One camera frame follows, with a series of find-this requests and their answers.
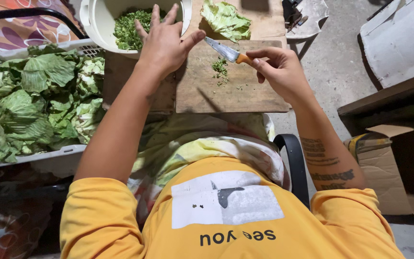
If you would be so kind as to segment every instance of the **white bowl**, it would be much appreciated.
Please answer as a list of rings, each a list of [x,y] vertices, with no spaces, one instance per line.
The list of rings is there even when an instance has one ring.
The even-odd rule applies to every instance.
[[[118,49],[116,37],[113,35],[115,19],[129,7],[152,8],[154,4],[158,4],[161,10],[168,12],[174,3],[180,6],[177,21],[183,21],[183,35],[191,21],[191,0],[82,0],[79,15],[84,30],[95,44],[107,51],[138,59],[140,51]]]

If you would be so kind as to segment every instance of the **wooden cutting board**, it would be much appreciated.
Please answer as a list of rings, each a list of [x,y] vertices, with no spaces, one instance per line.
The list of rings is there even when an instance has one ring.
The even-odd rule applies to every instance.
[[[241,53],[263,47],[282,47],[281,41],[219,40]],[[269,83],[258,83],[256,70],[249,65],[228,62],[227,83],[212,78],[212,63],[219,54],[204,41],[190,51],[187,62],[176,71],[176,112],[288,112],[290,105],[276,94]]]

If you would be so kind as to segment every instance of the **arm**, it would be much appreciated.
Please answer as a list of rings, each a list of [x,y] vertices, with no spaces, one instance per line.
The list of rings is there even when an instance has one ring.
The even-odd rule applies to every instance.
[[[248,51],[247,55],[255,58],[258,81],[267,79],[295,110],[303,153],[316,189],[365,189],[362,170],[314,97],[295,52],[269,47]]]
[[[181,41],[182,22],[173,24],[177,10],[175,4],[160,23],[159,7],[155,5],[149,34],[135,21],[144,44],[140,59],[87,145],[75,180],[107,177],[127,183],[160,81],[177,70],[193,46],[205,37],[205,32],[198,30]]]

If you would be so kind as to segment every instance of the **kitchen knife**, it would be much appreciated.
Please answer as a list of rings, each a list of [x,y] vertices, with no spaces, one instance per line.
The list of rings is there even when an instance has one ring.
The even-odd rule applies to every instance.
[[[204,38],[205,42],[209,44],[214,50],[218,51],[220,55],[222,55],[225,59],[229,60],[230,62],[240,63],[247,63],[250,66],[252,65],[252,59],[244,54],[240,54],[239,52],[233,50],[232,48],[221,44],[220,42],[213,40],[209,37]]]

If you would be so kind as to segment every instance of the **floral cushion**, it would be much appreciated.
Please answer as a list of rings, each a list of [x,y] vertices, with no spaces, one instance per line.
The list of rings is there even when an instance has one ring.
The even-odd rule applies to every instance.
[[[54,9],[79,28],[78,21],[60,0],[0,0],[0,10],[33,7]],[[77,39],[68,26],[51,16],[0,19],[0,51]]]

